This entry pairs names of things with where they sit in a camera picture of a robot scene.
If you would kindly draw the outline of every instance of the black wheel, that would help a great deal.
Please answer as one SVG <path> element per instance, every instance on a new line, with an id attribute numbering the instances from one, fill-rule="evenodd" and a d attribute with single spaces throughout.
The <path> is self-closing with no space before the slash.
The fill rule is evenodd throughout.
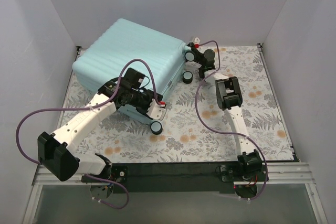
<path id="1" fill-rule="evenodd" d="M 162 124 L 160 122 L 152 122 L 150 125 L 151 131 L 154 135 L 160 135 L 163 131 Z"/>
<path id="2" fill-rule="evenodd" d="M 195 60 L 195 53 L 192 51 L 187 51 L 184 54 L 185 61 L 194 61 Z"/>
<path id="3" fill-rule="evenodd" d="M 193 73 L 191 73 L 190 71 L 185 71 L 185 72 L 182 74 L 182 81 L 183 81 L 185 84 L 190 84 L 190 83 L 192 83 L 192 81 L 193 81 Z"/>

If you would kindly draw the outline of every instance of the black bracket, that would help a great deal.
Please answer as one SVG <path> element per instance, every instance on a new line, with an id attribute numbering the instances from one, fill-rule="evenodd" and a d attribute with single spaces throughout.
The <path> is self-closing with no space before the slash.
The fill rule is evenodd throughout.
<path id="1" fill-rule="evenodd" d="M 111 178 L 118 183 L 127 182 L 128 177 L 128 168 L 125 165 L 114 164 L 112 166 Z"/>
<path id="2" fill-rule="evenodd" d="M 243 182 L 245 181 L 243 179 L 244 177 L 253 177 L 255 175 L 258 176 L 259 182 L 265 181 L 265 179 L 268 180 L 268 177 L 266 176 L 266 167 L 264 165 L 262 165 L 260 170 L 257 172 L 253 174 L 246 174 L 239 162 L 226 162 L 220 166 L 219 171 L 223 182 Z"/>
<path id="3" fill-rule="evenodd" d="M 66 143 L 59 143 L 54 136 L 43 132 L 37 139 L 38 160 L 60 181 L 66 181 L 76 173 L 79 159 L 68 150 Z"/>
<path id="4" fill-rule="evenodd" d="M 240 91 L 238 78 L 233 76 L 225 80 L 216 80 L 217 104 L 220 109 L 231 109 L 234 106 L 241 106 L 243 96 Z"/>
<path id="5" fill-rule="evenodd" d="M 254 152 L 238 155 L 238 161 L 241 165 L 244 175 L 254 175 L 257 172 L 261 171 L 263 162 L 260 158 L 259 152 L 255 149 Z"/>
<path id="6" fill-rule="evenodd" d="M 204 53 L 201 53 L 197 50 L 194 43 L 189 43 L 188 46 L 191 48 L 191 52 L 194 55 L 194 62 L 201 64 L 201 67 L 198 69 L 198 75 L 201 79 L 204 79 L 205 72 L 216 69 L 215 68 L 215 56 L 216 53 L 212 49 L 207 49 Z"/>
<path id="7" fill-rule="evenodd" d="M 117 95 L 113 98 L 115 107 L 119 109 L 124 105 L 131 105 L 142 115 L 147 116 L 148 108 L 154 99 L 154 92 L 146 88 L 140 88 L 145 75 L 129 68 L 125 75 L 121 78 Z M 98 90 L 107 97 L 111 97 L 116 90 L 118 78 L 113 78 L 106 82 Z M 163 95 L 157 94 L 157 99 L 162 101 Z"/>

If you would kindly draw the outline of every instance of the wire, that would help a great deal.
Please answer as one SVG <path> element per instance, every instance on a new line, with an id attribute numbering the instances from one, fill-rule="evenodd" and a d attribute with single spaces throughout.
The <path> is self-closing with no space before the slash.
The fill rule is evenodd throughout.
<path id="1" fill-rule="evenodd" d="M 85 176 L 88 177 L 88 178 L 92 178 L 92 179 L 101 181 L 101 182 L 107 182 L 107 183 L 114 184 L 114 185 L 116 185 L 116 186 L 121 187 L 121 189 L 123 189 L 124 192 L 126 193 L 126 197 L 127 197 L 125 204 L 122 205 L 122 206 L 115 206 L 115 205 L 113 205 L 113 204 L 111 204 L 111 203 L 108 203 L 108 202 L 105 201 L 105 200 L 101 200 L 101 199 L 96 198 L 96 197 L 93 197 L 93 199 L 95 199 L 95 200 L 98 201 L 99 203 L 103 203 L 103 204 L 105 204 L 105 205 L 107 205 L 107 206 L 109 206 L 109 207 L 112 207 L 112 208 L 114 208 L 114 209 L 117 209 L 117 210 L 123 209 L 124 207 L 127 206 L 128 202 L 130 201 L 130 193 L 127 191 L 126 187 L 124 187 L 123 185 L 121 185 L 121 184 L 118 183 L 118 182 L 115 182 L 115 181 L 112 181 L 112 180 L 109 180 L 109 179 L 96 178 L 96 177 L 93 177 L 93 176 L 91 176 L 91 175 L 89 175 L 89 174 L 85 174 Z"/>
<path id="2" fill-rule="evenodd" d="M 245 185 L 245 187 L 249 187 L 252 181 L 253 181 L 253 177 L 251 178 L 250 182 L 247 185 Z"/>
<path id="3" fill-rule="evenodd" d="M 141 63 L 143 63 L 145 65 L 145 67 L 147 68 L 148 72 L 149 72 L 149 75 L 151 77 L 151 80 L 152 80 L 152 83 L 153 83 L 153 92 L 154 92 L 154 99 L 156 101 L 156 103 L 158 105 L 160 105 L 160 102 L 158 101 L 158 95 L 156 93 L 156 86 L 155 86 L 155 82 L 154 82 L 154 77 L 153 77 L 153 73 L 150 69 L 150 67 L 148 66 L 148 64 L 141 60 L 141 59 L 134 59 L 134 60 L 131 60 L 130 62 L 128 62 L 124 67 L 123 69 L 121 70 L 120 74 L 119 74 L 119 77 L 118 77 L 118 83 L 117 83 L 117 86 L 116 86 L 116 89 L 113 93 L 113 95 L 106 101 L 98 104 L 98 105 L 95 105 L 95 106 L 92 106 L 93 109 L 96 109 L 96 108 L 99 108 L 99 107 L 102 107 L 104 106 L 105 104 L 111 102 L 113 100 L 113 98 L 117 95 L 117 92 L 118 92 L 118 89 L 119 89 L 119 86 L 120 86 L 120 80 L 121 80 L 121 77 L 122 77 L 122 74 L 124 73 L 124 71 L 126 70 L 126 68 L 132 64 L 133 62 L 136 62 L 136 61 L 139 61 Z M 16 145 L 17 145 L 17 148 L 19 149 L 20 153 L 26 158 L 28 159 L 29 161 L 35 163 L 35 164 L 38 164 L 40 165 L 40 162 L 37 161 L 37 160 L 34 160 L 33 158 L 29 157 L 25 152 L 24 150 L 22 149 L 21 145 L 20 145 L 20 140 L 19 140 L 19 133 L 20 133 L 20 128 L 22 126 L 22 124 L 29 118 L 31 117 L 32 115 L 35 115 L 37 113 L 41 113 L 41 112 L 46 112 L 46 111 L 85 111 L 85 110 L 90 110 L 91 107 L 84 107 L 84 108 L 48 108 L 48 109 L 40 109 L 40 110 L 36 110 L 36 111 L 33 111 L 33 112 L 30 112 L 28 115 L 26 115 L 24 118 L 22 118 L 22 120 L 19 122 L 17 128 L 16 128 L 16 132 L 15 132 L 15 140 L 16 140 Z"/>
<path id="4" fill-rule="evenodd" d="M 254 184 L 252 186 L 255 186 L 257 184 L 257 182 L 258 182 L 258 175 L 256 175 L 256 181 L 254 182 Z"/>
<path id="5" fill-rule="evenodd" d="M 238 136 L 245 137 L 245 138 L 248 139 L 253 145 L 255 145 L 255 147 L 258 149 L 258 151 L 259 151 L 259 153 L 261 154 L 261 156 L 262 156 L 262 158 L 263 158 L 263 160 L 264 160 L 264 163 L 265 163 L 265 171 L 266 171 L 265 181 L 264 181 L 264 183 L 263 183 L 263 185 L 262 185 L 262 188 L 261 188 L 260 192 L 259 192 L 256 196 L 254 196 L 254 197 L 251 198 L 251 199 L 245 199 L 245 200 L 253 200 L 253 199 L 257 199 L 257 198 L 263 193 L 263 191 L 265 190 L 266 182 L 267 182 L 267 175 L 268 175 L 268 167 L 267 167 L 266 158 L 265 158 L 264 154 L 262 153 L 260 147 L 259 147 L 259 146 L 256 144 L 256 142 L 253 141 L 249 136 L 247 136 L 247 135 L 245 135 L 245 134 L 243 134 L 243 133 L 239 133 L 239 132 L 223 132 L 223 131 L 218 131 L 218 130 L 215 130 L 215 129 L 209 127 L 209 126 L 202 120 L 202 118 L 201 118 L 201 116 L 200 116 L 200 114 L 199 114 L 199 111 L 198 111 L 197 102 L 198 102 L 198 96 L 199 96 L 199 92 L 200 92 L 199 90 L 201 89 L 202 85 L 205 83 L 205 80 L 206 80 L 207 78 L 209 78 L 210 76 L 214 75 L 215 73 L 217 73 L 217 72 L 220 70 L 220 68 L 221 68 L 221 63 L 220 63 L 220 62 L 221 62 L 221 61 L 220 61 L 220 60 L 221 60 L 221 59 L 220 59 L 221 57 L 220 57 L 220 55 L 219 55 L 219 46 L 218 46 L 218 43 L 217 43 L 216 41 L 214 41 L 214 40 L 210 40 L 210 41 L 207 41 L 207 42 L 205 42 L 205 43 L 200 44 L 200 46 L 209 44 L 209 43 L 211 43 L 211 42 L 215 43 L 215 44 L 216 44 L 216 47 L 217 47 L 217 53 L 218 53 L 218 68 L 217 68 L 214 72 L 212 72 L 211 74 L 209 74 L 207 77 L 205 77 L 205 78 L 200 82 L 200 84 L 199 84 L 198 87 L 197 87 L 196 95 L 195 95 L 195 110 L 196 110 L 196 114 L 197 114 L 197 117 L 198 117 L 198 119 L 200 120 L 200 122 L 201 122 L 201 123 L 208 129 L 208 130 L 210 130 L 210 131 L 212 131 L 212 132 L 215 132 L 215 133 L 218 133 L 218 134 L 224 134 L 224 135 L 238 135 Z M 235 198 L 235 197 L 232 197 L 232 196 L 224 196 L 224 195 L 223 195 L 222 197 Z"/>
<path id="6" fill-rule="evenodd" d="M 145 87 L 151 82 L 151 80 L 148 78 L 148 76 L 145 76 L 144 78 L 147 78 L 147 79 L 148 79 L 148 82 L 146 83 L 145 86 L 142 86 L 141 88 L 145 88 Z"/>

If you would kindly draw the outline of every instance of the floral tablecloth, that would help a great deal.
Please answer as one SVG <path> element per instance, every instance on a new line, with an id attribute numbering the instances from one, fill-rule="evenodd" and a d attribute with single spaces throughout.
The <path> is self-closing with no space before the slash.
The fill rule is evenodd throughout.
<path id="1" fill-rule="evenodd" d="M 211 47 L 202 47 L 201 51 L 208 48 Z M 261 147 L 266 159 L 293 159 L 257 47 L 220 47 L 220 56 L 220 72 L 229 77 L 238 77 L 244 99 L 243 116 L 249 135 Z M 210 132 L 198 120 L 194 104 L 199 84 L 198 67 L 195 63 L 188 63 L 186 70 L 194 74 L 194 80 L 191 84 L 180 81 L 174 87 L 172 96 L 166 101 L 168 112 L 162 122 L 164 129 L 161 135 L 153 135 L 148 125 L 117 112 L 103 120 L 82 141 L 77 152 L 100 153 L 113 163 L 236 160 L 233 136 Z M 73 75 L 66 107 L 84 106 L 91 98 L 92 94 Z M 198 104 L 200 114 L 209 126 L 231 131 L 223 111 L 217 106 L 214 86 L 203 86 Z M 61 124 L 64 125 L 75 114 L 65 112 Z"/>

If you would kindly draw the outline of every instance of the black metal bar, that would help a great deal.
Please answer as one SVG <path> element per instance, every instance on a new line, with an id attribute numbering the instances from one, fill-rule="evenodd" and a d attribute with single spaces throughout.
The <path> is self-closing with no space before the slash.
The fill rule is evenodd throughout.
<path id="1" fill-rule="evenodd" d="M 243 181 L 238 162 L 129 163 L 112 167 L 112 179 L 131 193 L 216 191 L 233 194 L 233 181 Z M 258 181 L 265 180 L 263 171 L 258 173 Z M 82 182 L 96 181 L 83 177 Z M 123 193 L 123 190 L 114 187 L 113 193 Z"/>

